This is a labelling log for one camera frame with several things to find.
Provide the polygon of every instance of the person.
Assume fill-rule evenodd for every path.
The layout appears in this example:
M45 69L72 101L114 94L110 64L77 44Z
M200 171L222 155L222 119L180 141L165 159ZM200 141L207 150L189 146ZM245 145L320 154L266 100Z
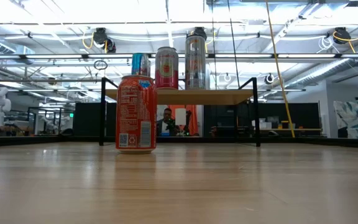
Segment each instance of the person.
M179 126L175 126L175 120L172 119L172 110L166 108L163 119L157 121L157 136L176 136L179 132Z

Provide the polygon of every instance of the blue can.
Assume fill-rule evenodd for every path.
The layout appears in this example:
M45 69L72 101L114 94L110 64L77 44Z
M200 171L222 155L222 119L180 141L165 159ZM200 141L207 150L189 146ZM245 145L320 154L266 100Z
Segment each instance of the blue can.
M132 75L150 76L150 61L147 54L134 53L132 55Z

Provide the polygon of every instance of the red soda can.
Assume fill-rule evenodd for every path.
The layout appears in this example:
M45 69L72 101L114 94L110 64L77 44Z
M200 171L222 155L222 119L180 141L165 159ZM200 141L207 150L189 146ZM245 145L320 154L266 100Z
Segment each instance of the red soda can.
M173 47L161 47L155 56L155 86L157 88L178 89L179 57Z
M117 91L116 149L123 153L150 153L157 135L157 91L143 75L122 78Z

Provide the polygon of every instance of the barcode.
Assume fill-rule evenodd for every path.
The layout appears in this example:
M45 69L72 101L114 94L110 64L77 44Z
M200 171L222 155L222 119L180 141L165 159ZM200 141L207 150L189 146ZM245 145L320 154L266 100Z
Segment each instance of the barcode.
M151 122L142 121L140 124L140 146L141 147L150 147L151 146Z
M128 147L128 134L119 135L119 147Z

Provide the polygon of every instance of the soda can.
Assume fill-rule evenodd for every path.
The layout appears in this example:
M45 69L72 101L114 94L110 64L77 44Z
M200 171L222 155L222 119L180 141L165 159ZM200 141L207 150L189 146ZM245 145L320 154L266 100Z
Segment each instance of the soda can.
M206 89L205 39L200 35L186 38L185 81L187 90Z
M147 54L134 53L132 55L132 75L150 76L150 61Z
M122 78L117 91L116 149L123 153L150 153L156 146L157 91L143 75Z
M155 86L178 89L179 56L173 47L161 47L155 56Z

